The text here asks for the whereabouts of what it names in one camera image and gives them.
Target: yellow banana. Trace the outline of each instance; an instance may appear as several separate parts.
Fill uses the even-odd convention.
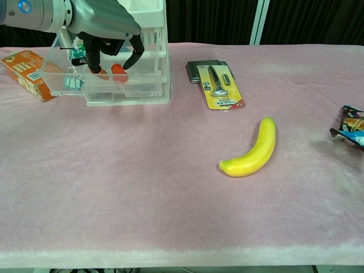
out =
[[[241,177],[262,168],[271,157],[275,145],[275,122],[265,117],[260,122],[259,134],[254,147],[239,158],[220,161],[220,169],[227,175]]]

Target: fabric tablecloth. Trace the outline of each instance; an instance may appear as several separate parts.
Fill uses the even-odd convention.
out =
[[[0,67],[0,267],[364,264],[364,153],[329,133],[343,105],[364,108],[364,48],[171,44],[170,55],[166,105],[44,103]],[[185,70],[206,59],[229,63],[243,109],[207,108]],[[222,173],[267,115],[270,161]]]

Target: binder clip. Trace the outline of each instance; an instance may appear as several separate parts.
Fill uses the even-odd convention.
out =
[[[76,75],[76,69],[74,67],[68,68],[69,76],[64,79],[64,86],[72,90],[81,90],[84,81],[82,75]]]

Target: snack wrapper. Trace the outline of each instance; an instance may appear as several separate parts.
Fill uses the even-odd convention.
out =
[[[11,78],[19,82],[29,92],[41,101],[50,101],[54,98],[45,81],[38,74],[44,59],[36,53],[25,50],[0,59]],[[48,73],[64,73],[57,65],[46,62],[44,71]]]
[[[338,130],[331,128],[331,136],[341,138],[364,151],[364,111],[349,105],[345,105],[342,111],[340,128]]]

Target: small green object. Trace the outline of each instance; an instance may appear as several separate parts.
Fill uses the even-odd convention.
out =
[[[74,47],[73,50],[69,51],[69,59],[81,59],[86,57],[86,49],[83,45],[78,45]]]

